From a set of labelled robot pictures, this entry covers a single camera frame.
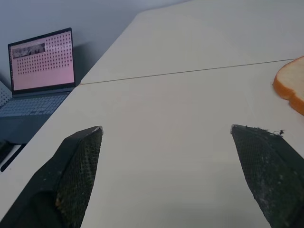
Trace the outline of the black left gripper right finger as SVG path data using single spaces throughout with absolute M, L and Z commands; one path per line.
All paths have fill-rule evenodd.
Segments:
M 233 137 L 247 185 L 273 228 L 304 226 L 304 159 L 283 138 L 234 124 Z

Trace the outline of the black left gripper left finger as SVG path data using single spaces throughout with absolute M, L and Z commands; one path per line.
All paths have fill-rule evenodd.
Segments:
M 103 137 L 94 126 L 65 138 L 2 218 L 2 228 L 79 228 L 90 201 Z

